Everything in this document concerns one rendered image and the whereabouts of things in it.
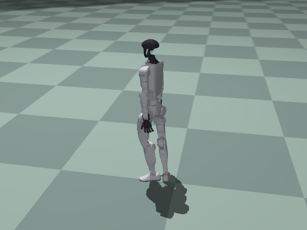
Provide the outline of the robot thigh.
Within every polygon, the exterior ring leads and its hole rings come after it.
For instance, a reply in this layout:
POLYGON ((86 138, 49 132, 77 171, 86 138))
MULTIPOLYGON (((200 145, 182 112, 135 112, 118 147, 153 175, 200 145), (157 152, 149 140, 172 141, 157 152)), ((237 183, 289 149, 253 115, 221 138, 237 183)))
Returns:
MULTIPOLYGON (((152 123, 152 121, 153 121, 153 113, 150 110, 149 110, 149 116, 150 116, 150 120, 149 121, 150 121, 150 123, 152 123)), ((146 119, 146 120, 148 120, 148 119, 146 119)), ((147 133, 147 131, 145 133, 144 132, 144 128, 141 129, 142 124, 143 124, 143 119, 142 119, 142 113, 141 113, 139 115, 139 117, 138 117, 137 131, 138 131, 138 136, 139 136, 139 140, 140 140, 140 143, 141 143, 142 147, 144 148, 145 151, 146 151, 147 146, 149 146, 149 145, 152 145, 152 146, 154 146, 154 148, 156 148, 155 144, 153 142, 151 142, 151 141, 148 142, 149 133, 147 133)), ((148 129, 148 131, 149 131, 149 129, 148 129)))
POLYGON ((164 138, 165 137, 165 122, 166 119, 164 115, 166 114, 166 107, 162 106, 162 111, 160 115, 153 118, 154 123, 156 124, 158 139, 157 139, 157 146, 160 148, 164 148, 164 138))

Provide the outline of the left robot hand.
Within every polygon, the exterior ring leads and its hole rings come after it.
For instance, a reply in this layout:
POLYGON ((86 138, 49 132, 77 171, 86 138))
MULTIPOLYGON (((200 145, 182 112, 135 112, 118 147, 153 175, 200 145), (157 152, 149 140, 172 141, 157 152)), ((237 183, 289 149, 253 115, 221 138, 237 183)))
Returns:
MULTIPOLYGON (((143 117, 143 116, 142 116, 143 117)), ((143 118, 142 118, 143 119, 143 118)), ((150 123, 150 116, 149 116, 149 114, 148 114, 148 120, 144 120, 143 119, 143 124, 142 124, 142 126, 141 126, 141 129, 143 129, 144 128, 144 132, 146 133, 146 131, 147 131, 147 133, 151 133, 151 132, 154 132, 154 130, 152 129, 152 124, 150 123), (151 128, 151 130, 150 130, 150 128, 151 128), (148 129, 149 129, 149 131, 148 131, 148 129)))

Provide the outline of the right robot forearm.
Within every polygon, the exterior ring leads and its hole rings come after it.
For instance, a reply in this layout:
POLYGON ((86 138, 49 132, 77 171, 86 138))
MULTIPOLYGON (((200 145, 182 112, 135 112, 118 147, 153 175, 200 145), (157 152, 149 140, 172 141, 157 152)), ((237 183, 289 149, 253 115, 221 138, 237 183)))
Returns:
POLYGON ((162 86, 161 93, 158 96, 156 96, 159 102, 161 102, 161 99, 162 99, 163 89, 164 89, 164 85, 162 86))

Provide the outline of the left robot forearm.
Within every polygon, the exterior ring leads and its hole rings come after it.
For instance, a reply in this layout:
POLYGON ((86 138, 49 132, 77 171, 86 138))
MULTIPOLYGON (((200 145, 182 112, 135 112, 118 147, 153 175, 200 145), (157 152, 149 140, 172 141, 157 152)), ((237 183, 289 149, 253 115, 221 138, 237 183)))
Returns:
POLYGON ((149 113, 148 102, 149 102, 149 100, 147 99, 145 92, 140 92, 139 97, 140 97, 140 102, 141 102, 143 119, 148 119, 148 113, 149 113))

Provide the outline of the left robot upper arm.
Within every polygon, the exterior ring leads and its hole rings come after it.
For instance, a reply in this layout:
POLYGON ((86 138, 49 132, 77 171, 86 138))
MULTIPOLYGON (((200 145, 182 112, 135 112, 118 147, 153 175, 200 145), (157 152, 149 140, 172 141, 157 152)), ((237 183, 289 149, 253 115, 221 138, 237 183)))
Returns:
POLYGON ((140 92, 145 92, 147 97, 149 94, 149 83, 148 83, 149 75, 150 75, 149 66, 143 66, 142 68, 139 69, 139 77, 140 77, 141 87, 142 87, 142 90, 140 92))

